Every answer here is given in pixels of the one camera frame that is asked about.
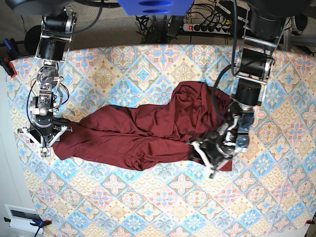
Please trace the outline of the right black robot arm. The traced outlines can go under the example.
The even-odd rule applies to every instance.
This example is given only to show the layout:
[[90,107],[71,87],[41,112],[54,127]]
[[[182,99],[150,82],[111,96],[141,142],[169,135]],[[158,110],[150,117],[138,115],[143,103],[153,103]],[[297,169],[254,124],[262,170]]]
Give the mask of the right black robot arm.
[[71,8],[65,8],[56,16],[43,16],[41,34],[35,57],[43,60],[43,66],[38,71],[34,84],[39,93],[30,106],[27,116],[30,128],[22,131],[41,149],[48,149],[71,128],[67,122],[57,119],[55,114],[63,104],[63,99],[56,100],[53,91],[56,89],[63,96],[60,86],[63,77],[58,74],[57,64],[64,62],[72,42],[72,33],[77,18]]

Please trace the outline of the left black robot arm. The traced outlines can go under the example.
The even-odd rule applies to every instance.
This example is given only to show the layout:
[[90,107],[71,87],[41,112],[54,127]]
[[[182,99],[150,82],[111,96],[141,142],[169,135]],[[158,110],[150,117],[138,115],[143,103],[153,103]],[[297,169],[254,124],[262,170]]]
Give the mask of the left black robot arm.
[[[243,41],[262,51],[233,49],[231,64],[220,72],[211,92],[214,110],[227,128],[223,133],[213,131],[204,139],[197,138],[190,142],[194,152],[189,159],[205,165],[210,171],[221,169],[235,154],[248,150],[249,131],[254,123],[253,108],[264,101],[266,85],[275,63],[272,54],[277,49],[284,31],[286,17],[277,17],[252,3],[249,3],[249,6],[244,29],[252,35],[244,34]],[[238,80],[237,89],[231,94],[233,101],[228,107],[229,118],[225,118],[219,111],[215,100],[217,86],[227,71],[231,71]]]

